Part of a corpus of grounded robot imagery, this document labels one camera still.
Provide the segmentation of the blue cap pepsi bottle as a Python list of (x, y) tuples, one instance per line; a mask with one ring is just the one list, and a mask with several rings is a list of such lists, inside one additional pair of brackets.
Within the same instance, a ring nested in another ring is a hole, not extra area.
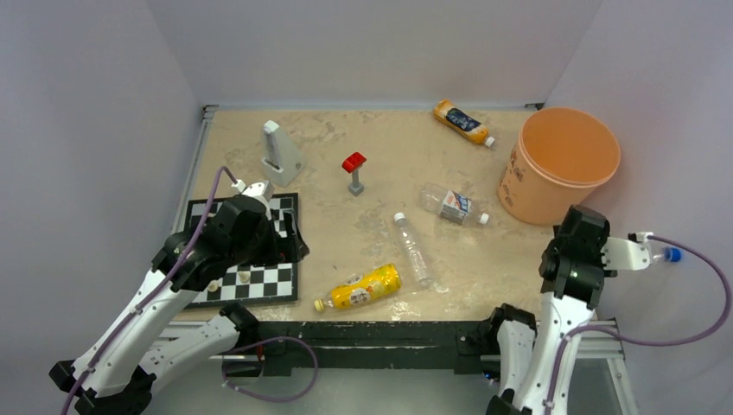
[(658, 263), (678, 263), (683, 258), (683, 253), (675, 246), (665, 246), (658, 253), (652, 255), (651, 259), (654, 264)]

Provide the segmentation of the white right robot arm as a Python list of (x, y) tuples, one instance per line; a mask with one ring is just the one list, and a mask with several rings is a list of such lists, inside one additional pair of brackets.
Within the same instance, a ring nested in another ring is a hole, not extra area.
[(606, 278), (652, 263), (649, 233), (610, 234), (608, 219), (581, 205), (569, 208), (541, 254), (539, 318), (507, 305), (485, 329), (500, 352), (500, 388), (489, 414), (565, 414), (582, 328), (589, 326)]

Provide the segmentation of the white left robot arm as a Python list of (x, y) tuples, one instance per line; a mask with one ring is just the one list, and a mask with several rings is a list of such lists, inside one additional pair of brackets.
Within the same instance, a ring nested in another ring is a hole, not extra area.
[(57, 362), (50, 378), (78, 414), (139, 414), (170, 381), (217, 354), (245, 354), (264, 344), (258, 319), (230, 303), (198, 329), (156, 347), (158, 336), (211, 283), (241, 265), (272, 270), (309, 252), (294, 214), (270, 207), (268, 182), (238, 182), (235, 195), (208, 199), (198, 223), (171, 234), (136, 294), (80, 357)]

